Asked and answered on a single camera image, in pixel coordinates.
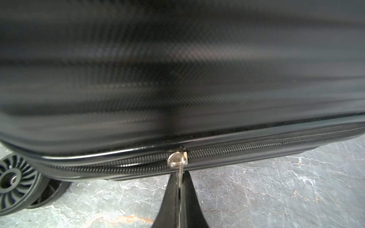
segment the black wheel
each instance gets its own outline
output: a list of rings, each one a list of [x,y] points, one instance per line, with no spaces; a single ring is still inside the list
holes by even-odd
[[[70,184],[71,182],[50,179],[46,189],[42,192],[40,197],[27,208],[38,208],[46,204],[52,203],[53,201],[61,197],[61,195],[70,186]]]
[[[0,160],[0,216],[22,210],[44,191],[49,178],[33,169],[21,156]]]

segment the concrete floor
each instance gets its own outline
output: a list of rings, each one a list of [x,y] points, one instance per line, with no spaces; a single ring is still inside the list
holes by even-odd
[[[0,156],[10,153],[0,147]],[[218,227],[364,227],[365,136],[263,161],[191,172]],[[49,206],[0,217],[12,227],[150,227],[168,176],[72,183]]]

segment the black suitcase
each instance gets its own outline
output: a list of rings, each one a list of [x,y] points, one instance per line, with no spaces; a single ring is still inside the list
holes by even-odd
[[[63,181],[300,153],[365,132],[363,1],[9,1],[0,139]]]

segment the zipper tab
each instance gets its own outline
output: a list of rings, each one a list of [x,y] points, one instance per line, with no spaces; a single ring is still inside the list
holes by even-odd
[[[178,203],[179,203],[179,214],[178,214],[178,228],[181,228],[181,186],[183,184],[183,168],[184,165],[188,163],[188,155],[186,151],[176,151],[172,153],[167,159],[167,165],[173,169],[179,169],[179,192],[178,192]]]

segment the zipper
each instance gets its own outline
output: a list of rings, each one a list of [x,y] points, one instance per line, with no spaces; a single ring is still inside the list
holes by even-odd
[[[76,174],[94,174],[94,175],[148,175],[155,173],[163,173],[172,168],[168,165],[167,159],[171,154],[180,151],[187,156],[189,164],[194,161],[204,159],[215,159],[222,156],[235,156],[242,153],[253,152],[260,149],[270,149],[283,146],[295,146],[306,144],[309,142],[322,142],[325,140],[343,138],[348,135],[362,134],[365,127],[353,128],[349,130],[334,131],[321,134],[312,134],[296,137],[286,137],[278,139],[263,139],[250,142],[239,142],[235,140],[225,142],[225,145],[218,145],[197,150],[186,151],[183,147],[160,152],[155,154],[136,156],[132,158],[120,159],[111,162],[104,162],[88,166],[56,166],[44,165],[53,170],[71,172]]]

